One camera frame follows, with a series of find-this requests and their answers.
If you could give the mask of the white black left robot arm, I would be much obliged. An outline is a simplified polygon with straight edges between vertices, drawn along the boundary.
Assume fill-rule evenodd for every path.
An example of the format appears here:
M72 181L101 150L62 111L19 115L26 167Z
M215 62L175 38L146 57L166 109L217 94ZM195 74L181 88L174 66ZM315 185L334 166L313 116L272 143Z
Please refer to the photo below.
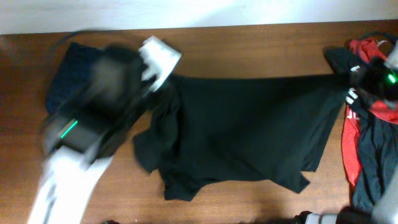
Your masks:
M134 50L72 43L46 100L44 152L29 223L80 223L92 192L181 59L157 37Z

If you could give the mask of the black t-shirt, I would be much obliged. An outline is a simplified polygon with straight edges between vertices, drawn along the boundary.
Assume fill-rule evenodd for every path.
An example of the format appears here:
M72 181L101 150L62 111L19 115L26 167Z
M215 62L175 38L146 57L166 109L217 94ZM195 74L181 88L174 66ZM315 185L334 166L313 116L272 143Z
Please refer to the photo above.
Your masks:
M295 193L315 171L350 87L342 75L207 79L173 75L134 152L159 171L166 200L191 201L228 180L273 183Z

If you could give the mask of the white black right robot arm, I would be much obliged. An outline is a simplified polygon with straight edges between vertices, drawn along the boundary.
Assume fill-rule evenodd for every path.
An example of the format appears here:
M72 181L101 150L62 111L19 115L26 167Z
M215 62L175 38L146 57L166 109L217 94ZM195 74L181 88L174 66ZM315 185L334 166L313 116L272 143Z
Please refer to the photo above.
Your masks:
M353 87L345 103L341 150L352 207L321 216L302 212L292 223L397 223L397 75L374 39L328 49L338 73Z

